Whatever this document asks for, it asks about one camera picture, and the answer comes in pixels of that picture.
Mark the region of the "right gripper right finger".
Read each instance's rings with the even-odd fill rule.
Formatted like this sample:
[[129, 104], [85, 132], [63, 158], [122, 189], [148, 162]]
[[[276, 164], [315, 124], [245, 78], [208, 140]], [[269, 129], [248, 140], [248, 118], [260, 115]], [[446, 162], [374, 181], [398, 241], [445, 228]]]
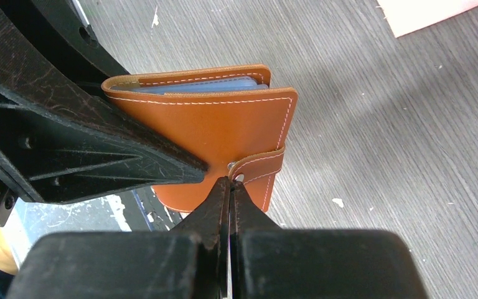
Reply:
[[234, 298], [427, 298], [396, 234], [369, 229], [284, 229], [242, 183], [230, 192]]

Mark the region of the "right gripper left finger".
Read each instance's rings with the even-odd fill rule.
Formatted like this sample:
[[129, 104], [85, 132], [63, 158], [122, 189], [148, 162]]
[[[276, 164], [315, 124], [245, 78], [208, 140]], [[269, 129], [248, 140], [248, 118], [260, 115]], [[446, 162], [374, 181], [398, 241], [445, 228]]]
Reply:
[[231, 182], [169, 231], [59, 232], [39, 239], [8, 298], [225, 298]]

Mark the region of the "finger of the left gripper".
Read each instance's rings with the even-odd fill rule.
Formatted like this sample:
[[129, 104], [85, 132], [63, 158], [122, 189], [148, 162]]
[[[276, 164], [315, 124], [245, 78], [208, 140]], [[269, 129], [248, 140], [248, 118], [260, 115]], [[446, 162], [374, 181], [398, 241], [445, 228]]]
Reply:
[[100, 44], [79, 1], [0, 1], [21, 34], [61, 73], [90, 95], [129, 72]]
[[205, 161], [56, 69], [0, 8], [0, 150], [26, 202], [199, 183]]

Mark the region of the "brown leather card holder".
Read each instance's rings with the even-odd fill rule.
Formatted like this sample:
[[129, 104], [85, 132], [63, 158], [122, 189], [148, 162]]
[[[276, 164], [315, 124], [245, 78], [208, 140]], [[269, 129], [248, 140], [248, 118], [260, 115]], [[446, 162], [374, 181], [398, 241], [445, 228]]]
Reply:
[[223, 176], [241, 181], [267, 211], [298, 93], [273, 88], [265, 65], [236, 65], [157, 74], [120, 75], [101, 89], [118, 108], [205, 161], [204, 179], [160, 184], [160, 202], [189, 213]]

